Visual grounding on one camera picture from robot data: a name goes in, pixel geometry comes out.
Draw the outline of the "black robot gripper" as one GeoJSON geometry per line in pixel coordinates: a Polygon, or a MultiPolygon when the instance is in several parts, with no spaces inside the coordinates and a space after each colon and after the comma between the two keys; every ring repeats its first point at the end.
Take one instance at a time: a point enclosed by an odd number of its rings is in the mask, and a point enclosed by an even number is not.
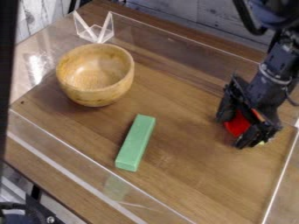
{"type": "Polygon", "coordinates": [[[234,114],[236,109],[254,109],[265,119],[265,123],[253,124],[245,132],[237,137],[233,147],[244,149],[254,147],[258,143],[267,142],[273,134],[281,130],[281,123],[275,108],[260,108],[252,101],[246,91],[248,82],[236,75],[232,75],[229,83],[224,87],[224,96],[218,103],[216,120],[218,123],[228,122],[234,114]]]}

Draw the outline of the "dark robot arm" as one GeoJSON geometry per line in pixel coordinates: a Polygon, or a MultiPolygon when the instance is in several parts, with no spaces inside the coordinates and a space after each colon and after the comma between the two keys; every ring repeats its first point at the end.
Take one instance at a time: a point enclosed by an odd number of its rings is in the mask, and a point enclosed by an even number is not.
{"type": "Polygon", "coordinates": [[[267,55],[250,81],[232,75],[222,88],[216,120],[236,138],[238,149],[268,142],[281,122],[284,102],[299,85],[299,0],[232,0],[242,25],[256,36],[272,30],[267,55]]]}

